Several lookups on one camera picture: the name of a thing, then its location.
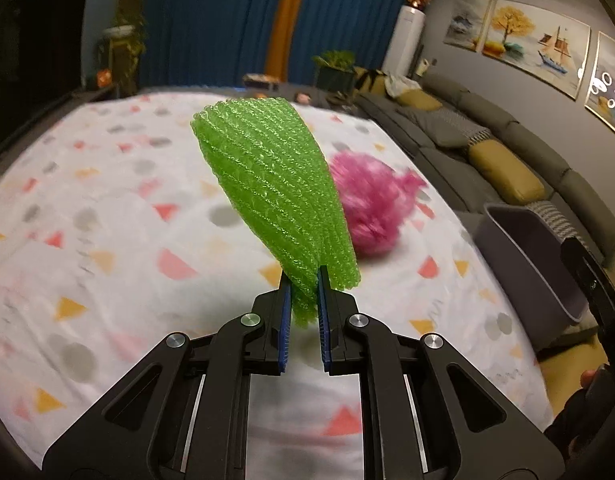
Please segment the pink plastic bag back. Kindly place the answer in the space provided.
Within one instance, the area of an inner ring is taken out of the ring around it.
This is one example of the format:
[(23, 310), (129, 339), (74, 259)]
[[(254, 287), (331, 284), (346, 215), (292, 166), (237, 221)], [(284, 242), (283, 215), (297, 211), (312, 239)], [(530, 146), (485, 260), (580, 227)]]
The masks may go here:
[(400, 174), (376, 157), (344, 151), (329, 170), (356, 255), (378, 257), (396, 246), (400, 229), (427, 183), (413, 170)]

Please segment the green foam net sleeve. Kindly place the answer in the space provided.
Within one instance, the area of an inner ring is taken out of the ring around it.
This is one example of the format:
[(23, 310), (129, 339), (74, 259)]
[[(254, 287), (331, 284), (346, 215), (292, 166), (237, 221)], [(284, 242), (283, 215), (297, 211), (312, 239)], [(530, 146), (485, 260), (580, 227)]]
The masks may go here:
[(292, 284), (294, 321), (317, 318), (317, 273), (334, 289), (359, 284), (355, 251), (324, 154), (285, 99), (204, 107), (190, 123), (204, 160), (245, 224)]

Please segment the patterned cushion near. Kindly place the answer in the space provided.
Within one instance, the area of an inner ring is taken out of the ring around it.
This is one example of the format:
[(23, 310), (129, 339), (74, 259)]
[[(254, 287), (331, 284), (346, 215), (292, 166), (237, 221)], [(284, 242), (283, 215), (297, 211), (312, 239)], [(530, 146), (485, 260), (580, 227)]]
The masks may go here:
[(559, 240), (578, 237), (579, 233), (565, 215), (549, 200), (539, 200), (527, 205), (550, 228)]

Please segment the patterned cushion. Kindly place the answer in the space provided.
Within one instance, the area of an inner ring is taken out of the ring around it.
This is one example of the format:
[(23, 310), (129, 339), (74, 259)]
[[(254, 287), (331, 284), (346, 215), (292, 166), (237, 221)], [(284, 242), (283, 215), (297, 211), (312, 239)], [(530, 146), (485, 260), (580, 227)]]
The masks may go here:
[(539, 200), (527, 205), (550, 228), (559, 240), (578, 237), (579, 233), (565, 215), (549, 200)]
[(492, 138), (491, 130), (471, 119), (458, 114), (455, 110), (443, 110), (443, 119), (461, 133), (470, 144), (476, 144)]

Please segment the mustard cushion middle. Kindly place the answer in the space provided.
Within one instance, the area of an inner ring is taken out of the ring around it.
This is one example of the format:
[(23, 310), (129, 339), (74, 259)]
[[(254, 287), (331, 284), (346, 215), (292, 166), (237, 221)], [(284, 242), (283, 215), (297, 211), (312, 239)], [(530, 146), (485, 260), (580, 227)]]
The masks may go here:
[(524, 206), (545, 200), (542, 181), (501, 142), (490, 139), (473, 144), (468, 158), (507, 204)]

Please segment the mustard cushion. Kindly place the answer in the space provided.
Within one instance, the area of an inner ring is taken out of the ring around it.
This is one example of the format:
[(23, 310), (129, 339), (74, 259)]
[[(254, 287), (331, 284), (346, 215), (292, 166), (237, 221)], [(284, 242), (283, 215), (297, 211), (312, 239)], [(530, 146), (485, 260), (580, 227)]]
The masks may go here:
[(396, 102), (402, 106), (408, 106), (414, 108), (414, 110), (423, 110), (424, 112), (434, 112), (443, 107), (439, 100), (421, 89), (407, 90), (396, 98)]
[(468, 158), (507, 204), (524, 206), (545, 200), (542, 181), (501, 142), (490, 139), (473, 144)]

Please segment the grey sectional sofa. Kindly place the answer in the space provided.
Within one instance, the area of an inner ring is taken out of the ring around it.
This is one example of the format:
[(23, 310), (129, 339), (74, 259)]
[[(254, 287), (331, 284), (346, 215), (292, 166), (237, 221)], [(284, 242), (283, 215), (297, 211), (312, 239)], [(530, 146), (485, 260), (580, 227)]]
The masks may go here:
[(449, 78), (430, 75), (398, 96), (362, 76), (354, 103), (461, 214), (489, 204), (531, 209), (561, 237), (577, 236), (603, 265), (615, 261), (615, 217), (581, 174), (512, 114)]

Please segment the mustard cushion far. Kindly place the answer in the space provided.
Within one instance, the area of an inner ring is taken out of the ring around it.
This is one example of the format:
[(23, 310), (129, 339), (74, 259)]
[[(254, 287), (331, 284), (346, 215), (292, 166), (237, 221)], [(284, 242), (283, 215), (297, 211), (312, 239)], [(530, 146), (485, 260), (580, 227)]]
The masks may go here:
[(396, 102), (402, 106), (408, 106), (414, 108), (414, 110), (423, 110), (424, 112), (434, 112), (443, 107), (439, 100), (421, 89), (407, 90), (396, 98)]

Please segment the dark coffee table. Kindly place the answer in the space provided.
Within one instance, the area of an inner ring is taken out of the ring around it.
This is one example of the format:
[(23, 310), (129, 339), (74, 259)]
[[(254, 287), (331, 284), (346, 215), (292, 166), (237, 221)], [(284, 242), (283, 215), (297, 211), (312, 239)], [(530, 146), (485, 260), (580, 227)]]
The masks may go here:
[(324, 108), (324, 110), (352, 110), (353, 103), (347, 94), (328, 92), (305, 84), (289, 84), (277, 77), (264, 74), (245, 74), (242, 85), (247, 96), (263, 98), (274, 96), (294, 104)]

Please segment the potted green plant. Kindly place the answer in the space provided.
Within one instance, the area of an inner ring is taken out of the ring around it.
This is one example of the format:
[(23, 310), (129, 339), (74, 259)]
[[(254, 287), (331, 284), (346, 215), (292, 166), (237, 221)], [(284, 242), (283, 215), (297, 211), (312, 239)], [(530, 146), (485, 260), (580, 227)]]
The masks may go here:
[(328, 93), (349, 93), (355, 81), (355, 53), (329, 50), (313, 58), (315, 86)]

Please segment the sailboat tree painting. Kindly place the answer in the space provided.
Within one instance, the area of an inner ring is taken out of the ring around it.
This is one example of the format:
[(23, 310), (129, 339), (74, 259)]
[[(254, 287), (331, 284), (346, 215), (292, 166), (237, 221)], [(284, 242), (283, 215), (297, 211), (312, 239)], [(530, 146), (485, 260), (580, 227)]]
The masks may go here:
[(576, 99), (590, 42), (591, 28), (575, 18), (527, 3), (496, 0), (482, 54)]

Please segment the orange curtain strip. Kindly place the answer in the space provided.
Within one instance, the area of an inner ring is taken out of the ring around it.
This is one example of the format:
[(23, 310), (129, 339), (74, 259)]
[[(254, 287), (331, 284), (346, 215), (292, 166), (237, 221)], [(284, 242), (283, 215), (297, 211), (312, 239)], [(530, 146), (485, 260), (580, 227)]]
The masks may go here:
[(302, 0), (278, 0), (275, 18), (268, 41), (265, 74), (279, 81), (288, 78), (292, 37), (297, 25)]

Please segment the hanging plant on stand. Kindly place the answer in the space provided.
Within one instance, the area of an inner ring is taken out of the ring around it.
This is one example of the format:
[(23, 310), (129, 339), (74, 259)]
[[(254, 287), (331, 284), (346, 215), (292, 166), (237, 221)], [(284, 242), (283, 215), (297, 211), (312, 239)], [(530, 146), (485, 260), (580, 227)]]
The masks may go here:
[(102, 31), (96, 51), (96, 81), (99, 88), (115, 84), (120, 96), (138, 91), (138, 67), (146, 51), (144, 18), (128, 20), (118, 16), (111, 27)]

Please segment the white standing air conditioner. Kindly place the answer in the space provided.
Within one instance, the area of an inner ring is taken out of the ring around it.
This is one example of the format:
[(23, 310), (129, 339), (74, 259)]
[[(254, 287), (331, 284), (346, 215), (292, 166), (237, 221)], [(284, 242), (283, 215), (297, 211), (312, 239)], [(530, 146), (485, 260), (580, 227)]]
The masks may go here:
[(401, 6), (381, 70), (406, 76), (413, 63), (426, 15), (412, 6)]

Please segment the small landscape painting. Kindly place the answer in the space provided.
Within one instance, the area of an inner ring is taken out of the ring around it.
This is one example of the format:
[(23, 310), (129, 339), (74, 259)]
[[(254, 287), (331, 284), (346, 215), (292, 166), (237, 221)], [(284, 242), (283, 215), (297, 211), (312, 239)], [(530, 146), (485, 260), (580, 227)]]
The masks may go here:
[(492, 0), (454, 0), (444, 43), (477, 52), (491, 4)]

